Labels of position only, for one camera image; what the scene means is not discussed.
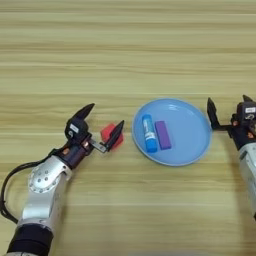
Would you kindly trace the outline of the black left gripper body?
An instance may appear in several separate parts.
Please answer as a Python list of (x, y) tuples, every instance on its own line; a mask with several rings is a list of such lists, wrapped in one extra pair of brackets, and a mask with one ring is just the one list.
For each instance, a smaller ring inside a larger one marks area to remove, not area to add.
[(101, 153), (105, 153), (110, 150), (110, 147), (105, 143), (96, 142), (92, 138), (92, 135), (89, 134), (81, 141), (70, 139), (57, 156), (64, 164), (73, 170), (85, 157), (89, 156), (94, 149), (97, 149)]

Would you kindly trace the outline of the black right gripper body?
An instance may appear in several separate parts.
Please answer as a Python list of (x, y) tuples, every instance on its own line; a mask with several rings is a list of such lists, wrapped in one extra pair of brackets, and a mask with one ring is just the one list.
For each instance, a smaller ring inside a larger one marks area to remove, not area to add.
[(243, 146), (256, 142), (256, 134), (250, 129), (252, 120), (242, 120), (238, 114), (233, 114), (229, 125), (221, 125), (217, 115), (212, 116), (212, 129), (216, 131), (226, 131), (234, 141), (237, 150)]

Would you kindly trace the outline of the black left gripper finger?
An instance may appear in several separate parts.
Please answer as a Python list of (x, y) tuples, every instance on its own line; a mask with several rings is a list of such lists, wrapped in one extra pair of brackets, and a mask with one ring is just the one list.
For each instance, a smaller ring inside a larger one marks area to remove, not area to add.
[(84, 121), (86, 119), (86, 117), (90, 114), (90, 112), (92, 111), (94, 106), (95, 106), (94, 103), (84, 106), (83, 108), (81, 108), (74, 114), (74, 116), (71, 118), (71, 120), (72, 121)]
[(109, 124), (103, 129), (103, 144), (107, 151), (115, 149), (123, 142), (124, 121), (119, 124)]

